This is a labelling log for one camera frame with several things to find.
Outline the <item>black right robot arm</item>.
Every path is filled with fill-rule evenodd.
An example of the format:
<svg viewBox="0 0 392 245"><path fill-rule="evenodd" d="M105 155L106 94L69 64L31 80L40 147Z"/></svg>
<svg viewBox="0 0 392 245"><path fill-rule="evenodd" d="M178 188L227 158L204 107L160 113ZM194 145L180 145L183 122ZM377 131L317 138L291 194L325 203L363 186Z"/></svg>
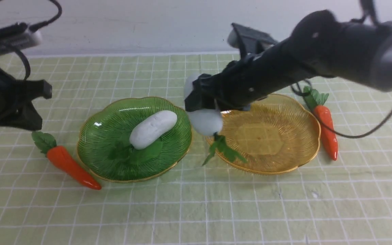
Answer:
<svg viewBox="0 0 392 245"><path fill-rule="evenodd" d="M228 43L241 59L219 74L190 80L185 110L246 110L249 104L313 77L340 77L392 91L392 22L338 22L328 10L304 17L281 42L233 23Z"/></svg>

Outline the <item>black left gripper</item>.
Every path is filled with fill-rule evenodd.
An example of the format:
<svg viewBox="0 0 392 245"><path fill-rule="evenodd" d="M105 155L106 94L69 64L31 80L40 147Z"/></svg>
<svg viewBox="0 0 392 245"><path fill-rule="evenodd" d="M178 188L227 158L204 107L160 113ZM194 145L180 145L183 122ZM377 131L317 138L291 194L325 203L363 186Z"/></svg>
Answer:
<svg viewBox="0 0 392 245"><path fill-rule="evenodd" d="M25 55L15 46L0 39L0 48L9 53L14 52L23 62L25 68L24 81L17 80L0 68L0 114L6 110L6 90L15 84L15 93L22 101L32 101L37 98L51 99L52 85L46 80L26 80L30 76L30 64ZM42 130L43 119L32 102L28 102L15 112L0 119L0 127L17 128L26 131Z"/></svg>

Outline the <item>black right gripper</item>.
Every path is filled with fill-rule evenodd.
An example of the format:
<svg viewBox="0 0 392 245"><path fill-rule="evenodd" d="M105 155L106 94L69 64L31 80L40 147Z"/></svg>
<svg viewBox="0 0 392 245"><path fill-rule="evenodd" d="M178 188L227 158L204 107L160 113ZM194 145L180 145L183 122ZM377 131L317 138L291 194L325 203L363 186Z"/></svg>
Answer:
<svg viewBox="0 0 392 245"><path fill-rule="evenodd" d="M191 74L184 86L185 110L241 110L275 91L277 66L271 54L248 54L221 74Z"/></svg>

